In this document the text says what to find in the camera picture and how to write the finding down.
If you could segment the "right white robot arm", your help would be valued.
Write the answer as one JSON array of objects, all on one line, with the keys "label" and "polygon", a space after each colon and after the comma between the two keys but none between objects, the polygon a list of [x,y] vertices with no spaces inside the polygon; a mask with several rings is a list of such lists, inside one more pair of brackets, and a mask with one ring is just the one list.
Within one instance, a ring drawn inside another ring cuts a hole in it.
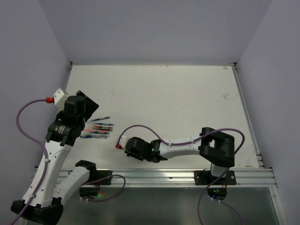
[{"label": "right white robot arm", "polygon": [[161,141],[146,142],[139,137],[130,138],[125,144],[128,157],[159,163],[174,157],[199,155],[211,162],[209,179],[219,184],[225,179],[225,170],[235,165],[235,138],[223,132],[215,132],[210,127],[202,128],[200,140],[190,137],[181,143]]}]

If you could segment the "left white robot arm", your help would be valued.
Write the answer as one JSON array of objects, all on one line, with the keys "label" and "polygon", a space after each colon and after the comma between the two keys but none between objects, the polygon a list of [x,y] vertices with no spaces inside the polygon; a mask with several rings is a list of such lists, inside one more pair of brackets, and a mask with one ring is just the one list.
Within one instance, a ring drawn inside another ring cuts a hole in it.
[{"label": "left white robot arm", "polygon": [[43,100],[59,108],[54,122],[48,127],[44,151],[34,179],[21,200],[13,201],[11,211],[42,225],[55,225],[60,220],[64,205],[79,187],[92,184],[98,173],[93,162],[80,160],[72,172],[57,185],[61,168],[74,143],[85,128],[85,122],[98,109],[98,104],[80,90],[69,96],[57,89],[53,97]]}]

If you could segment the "purple pen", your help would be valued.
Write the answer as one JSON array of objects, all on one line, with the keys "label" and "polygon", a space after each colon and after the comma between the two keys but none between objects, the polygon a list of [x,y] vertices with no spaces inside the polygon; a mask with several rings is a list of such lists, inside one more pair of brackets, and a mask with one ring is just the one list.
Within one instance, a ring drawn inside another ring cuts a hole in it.
[{"label": "purple pen", "polygon": [[90,122],[101,121],[101,120],[107,120],[107,119],[110,119],[110,116],[92,119],[92,120],[90,120]]}]

